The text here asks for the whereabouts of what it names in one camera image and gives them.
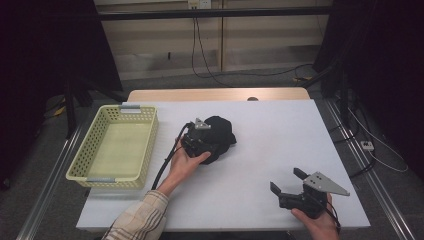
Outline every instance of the wall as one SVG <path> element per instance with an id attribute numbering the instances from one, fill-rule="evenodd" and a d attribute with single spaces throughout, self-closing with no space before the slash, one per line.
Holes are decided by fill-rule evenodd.
<path id="1" fill-rule="evenodd" d="M 175 0 L 96 0 L 95 3 L 99 12 L 185 10 L 188 8 L 187 1 Z M 213 9 L 316 5 L 331 5 L 331 1 L 212 0 Z M 215 71 L 228 71 L 267 66 L 283 67 L 287 64 L 312 62 L 322 42 L 327 16 L 205 18 L 198 19 L 198 23 L 208 64 Z M 181 55 L 182 61 L 178 63 L 180 67 L 175 66 L 177 64 L 175 63 L 171 64 L 170 68 L 187 70 L 180 71 L 181 74 L 191 73 L 189 63 L 195 30 L 192 19 L 104 21 L 103 27 L 117 62 L 121 80 L 142 78 L 143 75 L 150 76 L 148 72 L 155 70 L 157 61 L 163 62 L 168 57 L 168 53 L 172 53 L 172 56 Z M 199 42 L 196 44 L 197 54 L 200 53 Z M 243 54 L 252 57 L 246 59 L 242 57 Z M 167 63 L 163 62 L 159 65 L 166 68 Z M 138 71 L 136 68 L 140 70 L 140 74 L 125 74 L 129 71 Z"/>

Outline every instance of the hand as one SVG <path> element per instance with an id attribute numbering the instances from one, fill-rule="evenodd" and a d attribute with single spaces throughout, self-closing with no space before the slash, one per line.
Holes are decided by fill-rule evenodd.
<path id="1" fill-rule="evenodd" d="M 332 203 L 332 197 L 327 194 L 328 202 Z M 327 204 L 327 209 L 332 212 L 331 205 Z M 333 218 L 327 213 L 323 212 L 317 219 L 312 219 L 299 209 L 292 209 L 291 213 L 301 221 L 309 230 L 309 233 L 314 240 L 338 240 L 339 235 L 336 229 L 336 223 Z"/>
<path id="2" fill-rule="evenodd" d="M 181 147 L 181 139 L 178 140 L 174 156 L 171 160 L 171 168 L 168 176 L 158 187 L 158 191 L 166 196 L 170 196 L 172 191 L 184 180 L 191 176 L 197 166 L 211 155 L 210 152 L 204 152 L 198 157 L 190 157 Z"/>

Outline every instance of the table surface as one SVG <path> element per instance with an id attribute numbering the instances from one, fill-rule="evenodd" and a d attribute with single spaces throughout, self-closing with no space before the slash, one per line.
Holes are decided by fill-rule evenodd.
<path id="1" fill-rule="evenodd" d="M 245 101 L 249 97 L 260 101 Z M 294 167 L 310 174 L 321 171 L 351 193 L 349 197 L 333 195 L 342 226 L 369 226 L 316 105 L 309 100 L 304 89 L 137 90 L 130 94 L 128 101 L 149 102 L 158 108 L 159 132 L 146 187 L 141 191 L 114 190 L 113 193 L 92 189 L 78 228 L 89 231 L 107 229 L 120 212 L 138 201 L 150 188 L 162 164 L 163 153 L 169 152 L 171 140 L 187 117 L 190 118 L 188 121 L 194 117 L 205 118 L 211 112 L 233 122 L 238 142 L 217 162 L 199 167 L 194 176 L 177 188 L 168 206 L 166 231 L 302 228 L 289 211 L 278 207 L 278 198 L 269 190 L 269 182 L 273 181 L 283 192 L 299 194 L 302 182 L 293 175 Z"/>
<path id="2" fill-rule="evenodd" d="M 243 101 L 249 98 L 263 100 L 310 99 L 304 88 L 209 88 L 135 90 L 128 102 L 167 101 Z"/>

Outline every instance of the plastic basket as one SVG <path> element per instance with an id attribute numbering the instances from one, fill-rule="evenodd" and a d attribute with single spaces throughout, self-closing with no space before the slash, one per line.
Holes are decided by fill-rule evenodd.
<path id="1" fill-rule="evenodd" d="M 122 111 L 128 108 L 140 111 Z M 100 107 L 66 178 L 84 187 L 143 188 L 157 129 L 155 107 Z"/>

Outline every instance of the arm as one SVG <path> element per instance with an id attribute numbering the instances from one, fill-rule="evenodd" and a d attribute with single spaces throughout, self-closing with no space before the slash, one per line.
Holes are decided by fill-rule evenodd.
<path id="1" fill-rule="evenodd" d="M 176 149 L 168 176 L 157 190 L 149 191 L 143 201 L 125 210 L 103 239 L 153 240 L 160 237 L 165 227 L 164 214 L 169 196 L 180 183 L 191 176 L 202 161 L 211 155 L 210 152 L 205 152 L 198 157 L 190 158 L 181 147 L 181 141 L 178 142 Z"/>
<path id="2" fill-rule="evenodd" d="M 332 198 L 330 194 L 327 194 L 328 202 L 331 204 Z M 330 204 L 327 204 L 327 209 L 331 209 Z M 292 209 L 291 213 L 299 219 L 305 227 L 309 230 L 309 233 L 314 240 L 339 240 L 337 233 L 336 224 L 334 220 L 326 212 L 323 212 L 317 219 L 311 219 L 299 209 Z"/>

